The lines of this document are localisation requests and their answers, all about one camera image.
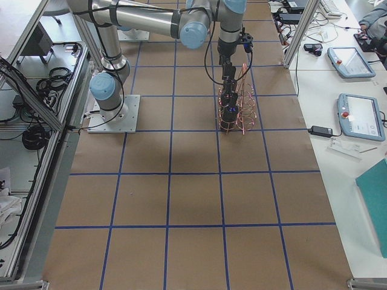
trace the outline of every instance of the brown paper floor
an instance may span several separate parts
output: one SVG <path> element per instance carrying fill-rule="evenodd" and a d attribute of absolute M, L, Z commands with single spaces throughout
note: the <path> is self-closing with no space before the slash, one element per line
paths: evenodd
<path fill-rule="evenodd" d="M 216 130 L 205 47 L 155 34 L 122 44 L 125 92 L 141 94 L 138 131 L 82 132 L 45 265 L 50 289 L 346 289 L 351 273 L 270 10 L 247 9 L 258 121 L 245 136 Z M 217 61 L 214 42 L 207 62 L 219 79 Z M 233 62 L 248 62 L 241 47 Z"/>

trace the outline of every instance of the metal mounting plate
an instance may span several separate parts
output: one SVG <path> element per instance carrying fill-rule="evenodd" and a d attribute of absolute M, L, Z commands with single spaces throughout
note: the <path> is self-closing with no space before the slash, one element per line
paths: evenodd
<path fill-rule="evenodd" d="M 128 112 L 121 120 L 109 122 L 101 126 L 90 128 L 89 133 L 135 133 L 137 126 L 138 108 L 140 107 L 140 95 L 125 95 L 125 104 L 128 106 Z M 97 102 L 93 110 L 99 110 Z M 94 114 L 90 118 L 89 127 L 97 126 L 105 122 L 100 114 Z"/>
<path fill-rule="evenodd" d="M 140 42 L 140 41 L 149 41 L 149 32 L 132 29 L 129 35 L 125 34 L 121 30 L 118 30 L 119 41 L 121 42 Z"/>

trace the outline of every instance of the copper coil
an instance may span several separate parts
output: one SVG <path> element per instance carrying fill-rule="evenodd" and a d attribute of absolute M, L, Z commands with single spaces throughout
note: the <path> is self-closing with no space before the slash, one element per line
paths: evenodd
<path fill-rule="evenodd" d="M 244 63 L 242 66 L 242 70 L 239 74 L 239 77 L 245 74 L 246 71 L 247 71 L 247 65 Z M 236 92 L 239 95 L 238 100 L 236 102 L 239 112 L 238 112 L 238 115 L 236 116 L 236 121 L 234 122 L 225 122 L 224 120 L 222 120 L 224 106 L 222 106 L 221 104 L 222 89 L 219 89 L 218 126 L 220 129 L 226 131 L 227 134 L 231 130 L 239 129 L 242 131 L 244 135 L 246 131 L 249 131 L 254 128 L 256 118 L 257 118 L 256 112 L 255 112 L 256 102 L 254 97 L 252 96 L 254 89 L 252 85 L 248 84 L 247 86 L 249 87 L 249 90 L 251 90 L 251 92 L 246 91 L 245 82 L 246 82 L 246 75 L 243 76 L 243 78 L 241 79 L 241 82 L 239 83 L 236 89 Z"/>

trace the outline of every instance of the white desk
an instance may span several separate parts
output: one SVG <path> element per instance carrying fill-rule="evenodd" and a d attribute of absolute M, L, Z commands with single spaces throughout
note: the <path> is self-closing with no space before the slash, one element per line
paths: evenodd
<path fill-rule="evenodd" d="M 357 20 L 353 16 L 350 8 L 348 7 L 348 5 L 345 3 L 344 0 L 335 0 L 335 4 L 340 9 L 340 11 L 343 11 L 347 14 L 348 19 L 345 19 L 346 16 L 342 16 L 340 19 L 329 19 L 332 24 L 327 24 L 321 27 L 316 27 L 316 24 L 314 23 L 310 25 L 312 29 L 309 29 L 306 32 L 306 35 L 318 40 L 324 40 L 324 42 L 326 43 L 322 44 L 323 46 L 322 55 L 317 57 L 306 52 L 304 50 L 304 44 L 317 44 L 318 42 L 304 36 L 298 52 L 299 70 L 303 70 L 303 69 L 304 70 L 335 70 L 331 64 L 330 59 L 327 56 L 327 50 L 329 47 L 359 47 L 359 45 L 357 44 L 353 36 L 354 34 L 357 33 L 356 29 L 346 30 L 337 26 L 335 27 L 333 25 L 333 24 L 336 24 L 341 27 L 360 28 Z M 379 58 L 375 53 L 363 53 L 363 54 L 367 61 L 379 60 Z M 290 65 L 290 69 L 296 68 L 296 59 L 297 59 L 297 55 L 295 55 Z M 375 71 L 385 71 L 385 68 L 381 62 L 373 63 L 371 66 Z"/>
<path fill-rule="evenodd" d="M 291 71 L 294 81 L 295 71 Z M 333 70 L 298 71 L 299 102 L 305 122 L 312 125 L 331 127 L 335 134 L 340 132 L 336 100 L 341 92 L 367 95 L 378 100 L 380 110 L 387 111 L 387 71 L 379 71 L 369 81 L 347 82 Z M 387 277 L 387 259 L 380 253 L 376 236 L 364 208 L 355 178 L 385 157 L 387 142 L 376 142 L 341 136 L 345 144 L 356 143 L 361 150 L 377 147 L 361 154 L 358 161 L 350 156 L 334 152 L 327 147 L 330 140 L 311 136 L 311 142 L 324 180 L 333 214 L 339 229 L 348 263 L 355 278 Z"/>

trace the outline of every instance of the electronic device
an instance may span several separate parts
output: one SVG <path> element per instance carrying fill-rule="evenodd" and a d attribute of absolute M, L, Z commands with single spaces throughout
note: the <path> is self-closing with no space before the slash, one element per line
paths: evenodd
<path fill-rule="evenodd" d="M 46 56 L 53 46 L 53 41 L 38 22 L 26 46 L 22 50 L 21 56 Z"/>
<path fill-rule="evenodd" d="M 340 18 L 344 14 L 338 9 L 333 0 L 320 0 L 319 7 L 326 18 Z"/>
<path fill-rule="evenodd" d="M 329 47 L 328 57 L 343 78 L 374 77 L 375 71 L 356 47 Z"/>
<path fill-rule="evenodd" d="M 332 128 L 312 126 L 308 129 L 310 135 L 321 136 L 325 138 L 331 138 L 333 136 Z"/>
<path fill-rule="evenodd" d="M 356 33 L 353 36 L 363 52 L 371 53 L 375 51 L 375 41 L 370 39 L 366 33 Z"/>
<path fill-rule="evenodd" d="M 278 14 L 278 21 L 282 22 L 283 24 L 298 24 L 298 22 L 300 22 L 301 16 L 302 14 L 280 13 Z"/>
<path fill-rule="evenodd" d="M 307 6 L 308 0 L 285 0 L 284 6 L 290 14 L 301 14 Z"/>
<path fill-rule="evenodd" d="M 322 54 L 322 45 L 321 43 L 306 43 L 304 44 L 304 50 L 308 51 L 311 54 L 314 54 L 315 56 L 321 56 Z"/>
<path fill-rule="evenodd" d="M 375 98 L 340 94 L 337 109 L 340 127 L 345 135 L 375 141 L 386 140 Z"/>

